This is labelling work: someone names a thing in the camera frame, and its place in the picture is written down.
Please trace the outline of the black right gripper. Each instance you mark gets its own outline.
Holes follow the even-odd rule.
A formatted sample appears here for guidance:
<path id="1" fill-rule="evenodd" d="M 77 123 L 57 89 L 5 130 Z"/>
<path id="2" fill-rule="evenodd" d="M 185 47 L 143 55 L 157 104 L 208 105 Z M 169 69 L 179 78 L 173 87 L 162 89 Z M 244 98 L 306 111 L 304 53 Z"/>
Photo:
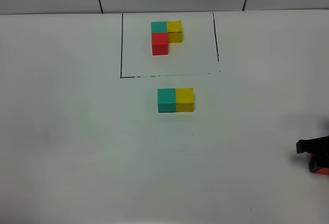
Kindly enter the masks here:
<path id="1" fill-rule="evenodd" d="M 309 140 L 299 140 L 296 143 L 297 154 L 309 153 L 309 171 L 316 173 L 321 169 L 321 160 L 317 157 L 328 161 L 328 136 L 309 139 Z"/>

